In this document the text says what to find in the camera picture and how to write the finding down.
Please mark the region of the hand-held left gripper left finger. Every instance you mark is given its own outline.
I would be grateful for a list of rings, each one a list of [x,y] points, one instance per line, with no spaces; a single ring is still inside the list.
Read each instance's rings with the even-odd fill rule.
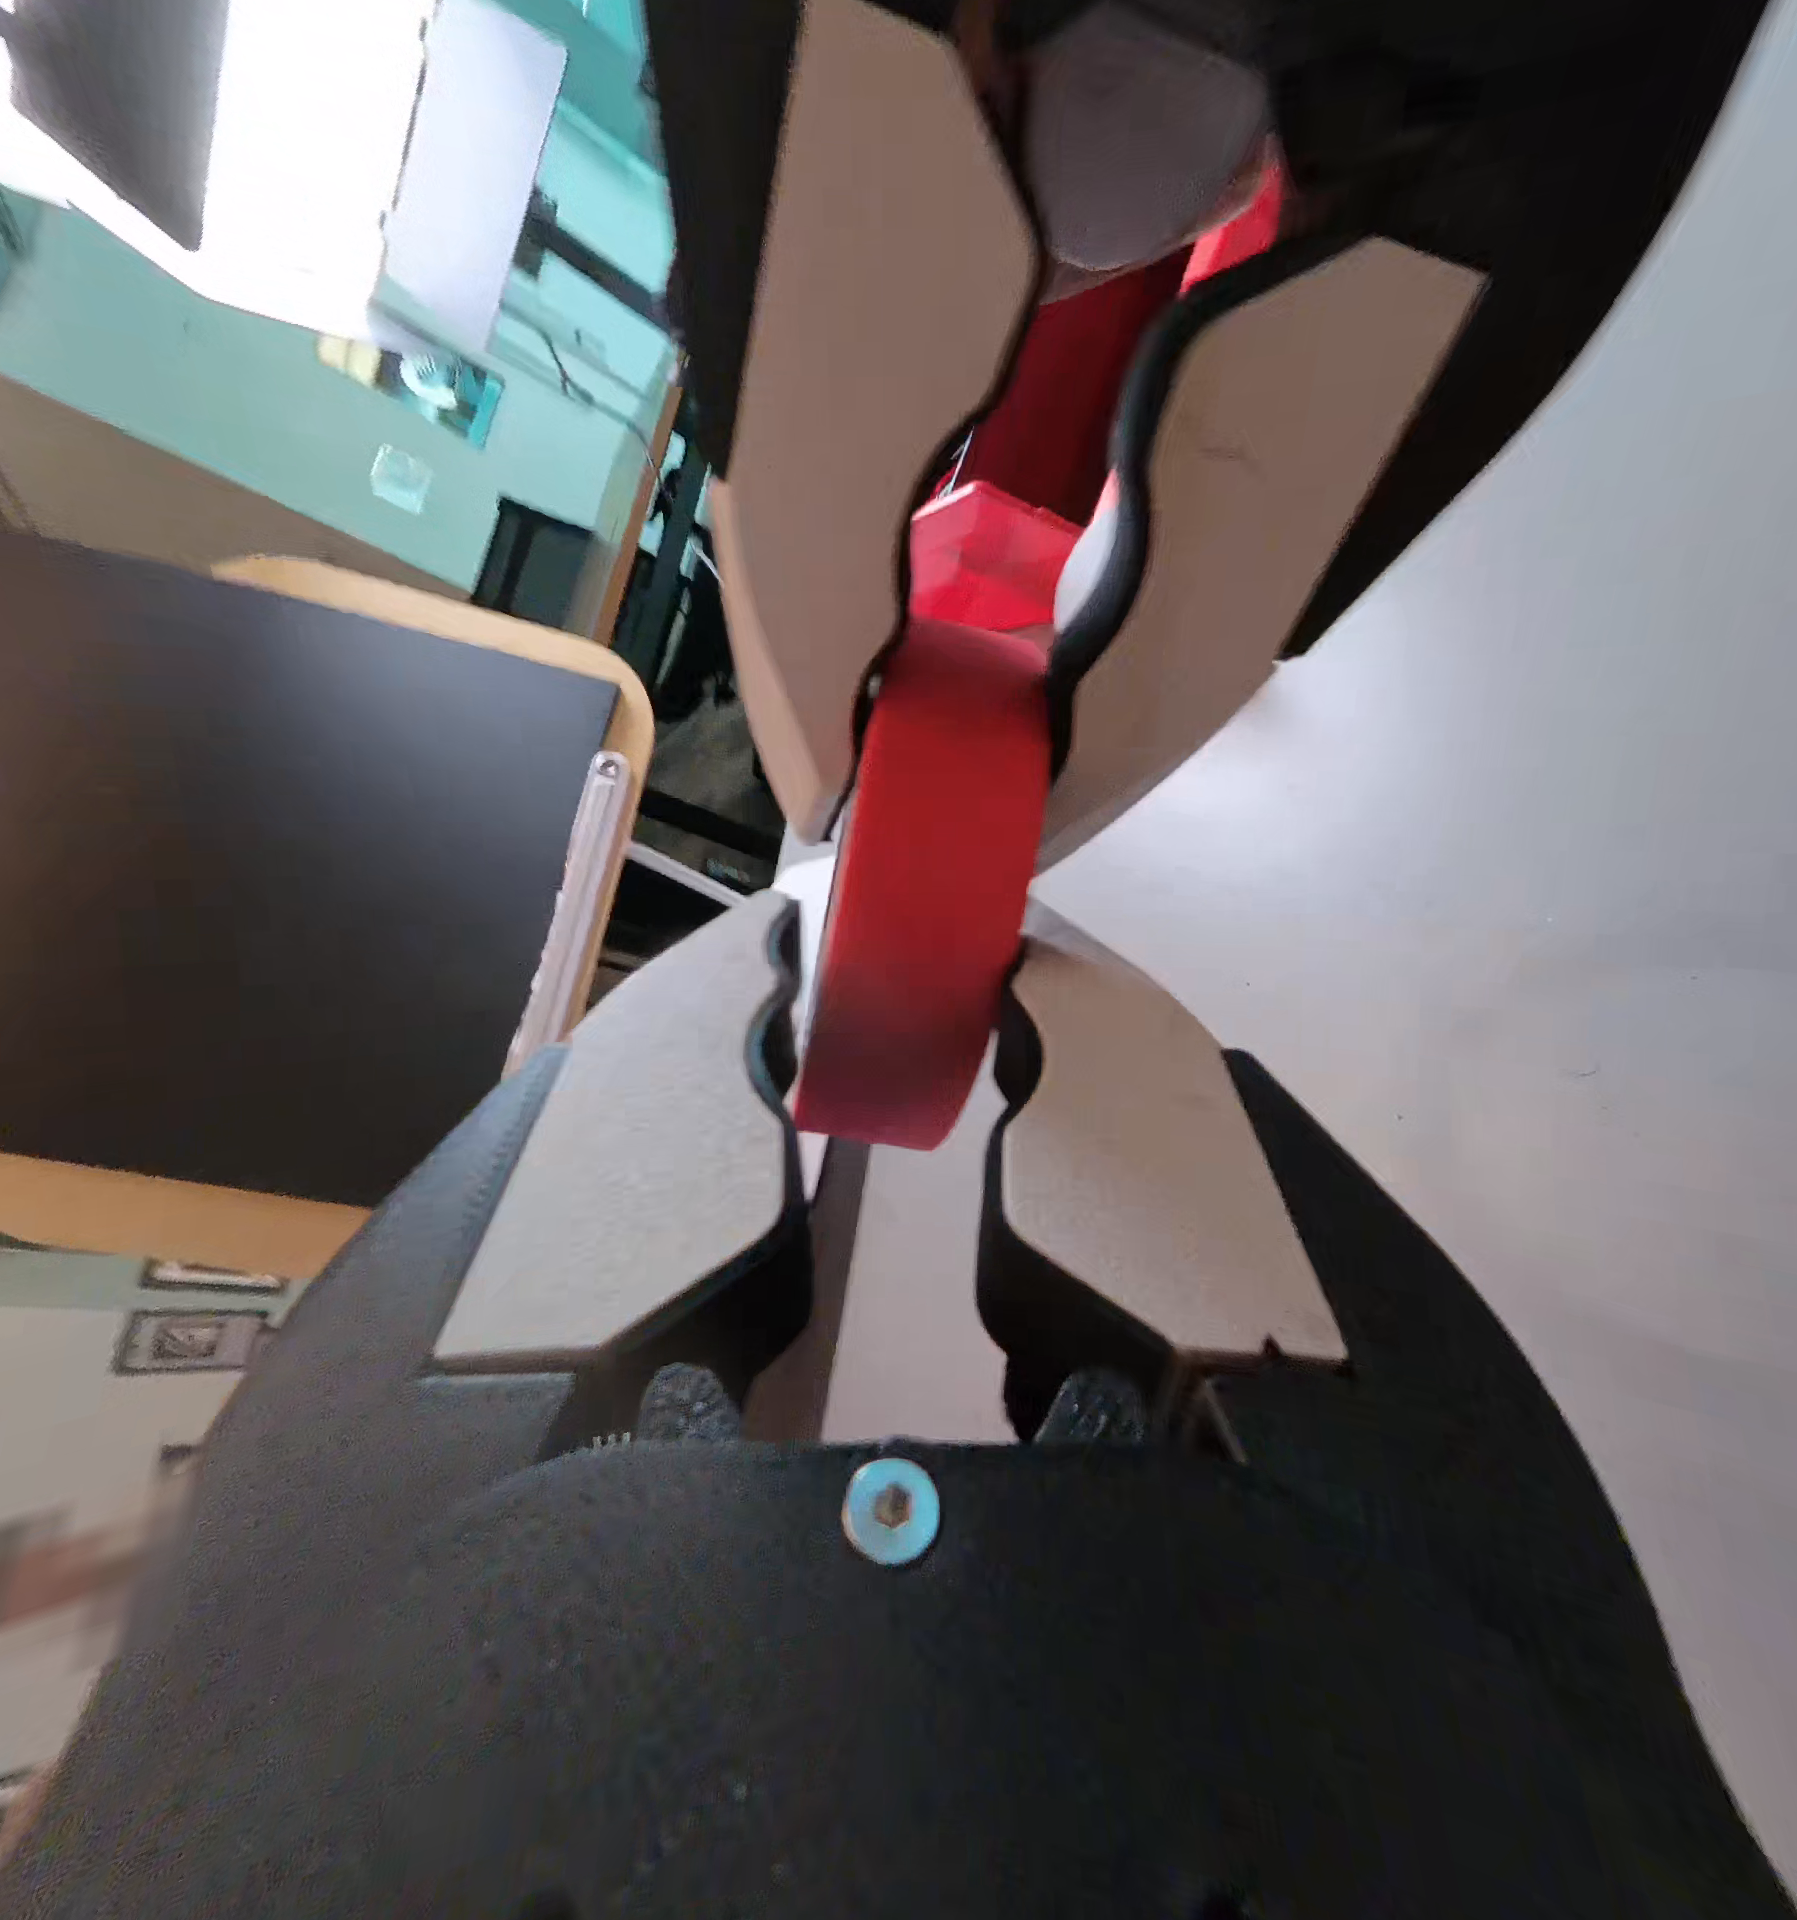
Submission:
[[[770,1039],[793,932],[793,895],[756,888],[568,1032],[432,1341],[444,1375],[630,1353],[787,1226],[804,1173]]]

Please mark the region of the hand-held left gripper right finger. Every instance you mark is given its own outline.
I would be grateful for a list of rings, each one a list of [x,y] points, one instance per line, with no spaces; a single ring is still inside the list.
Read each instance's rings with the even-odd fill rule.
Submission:
[[[1179,992],[1033,932],[995,1077],[979,1320],[1014,1365],[1347,1365],[1230,1053]]]

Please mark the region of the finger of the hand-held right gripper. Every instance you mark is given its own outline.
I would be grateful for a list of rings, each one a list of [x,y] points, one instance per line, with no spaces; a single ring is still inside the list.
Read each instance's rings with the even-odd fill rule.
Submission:
[[[853,783],[853,699],[909,626],[914,494],[1005,372],[1037,227],[950,39],[804,5],[740,434],[708,488],[756,749],[787,835]]]
[[[1078,855],[1255,699],[1484,282],[1404,238],[1325,233],[1167,309],[1111,426],[1098,582],[1049,641],[1044,862]]]

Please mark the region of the red plastic bin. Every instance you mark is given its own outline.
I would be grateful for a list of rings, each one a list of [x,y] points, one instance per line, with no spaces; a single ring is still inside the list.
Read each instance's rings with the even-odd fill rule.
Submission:
[[[955,464],[914,507],[914,612],[983,638],[1049,626],[1062,568],[1111,483],[1111,426],[1143,333],[1179,291],[1262,253],[1288,214],[1288,154],[1269,144],[1241,214],[1194,233],[1148,273],[1044,300],[1014,349],[1005,396],[979,413]]]

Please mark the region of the red tape roll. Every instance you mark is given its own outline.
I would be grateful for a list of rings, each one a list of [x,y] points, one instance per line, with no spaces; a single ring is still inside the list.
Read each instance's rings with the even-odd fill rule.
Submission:
[[[864,726],[793,1128],[914,1154],[950,1137],[1022,947],[1044,798],[1044,641],[914,617]]]

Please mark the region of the wooden board with black sheet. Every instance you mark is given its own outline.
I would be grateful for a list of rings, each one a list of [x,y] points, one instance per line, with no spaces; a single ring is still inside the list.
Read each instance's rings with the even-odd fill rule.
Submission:
[[[507,1077],[614,749],[610,641],[332,562],[0,531],[0,1232],[311,1279]]]

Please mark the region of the studio light panel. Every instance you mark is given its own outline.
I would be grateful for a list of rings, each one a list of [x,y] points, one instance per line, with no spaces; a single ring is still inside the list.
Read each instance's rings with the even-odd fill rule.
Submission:
[[[559,66],[479,0],[17,0],[0,189],[234,311],[491,349]]]

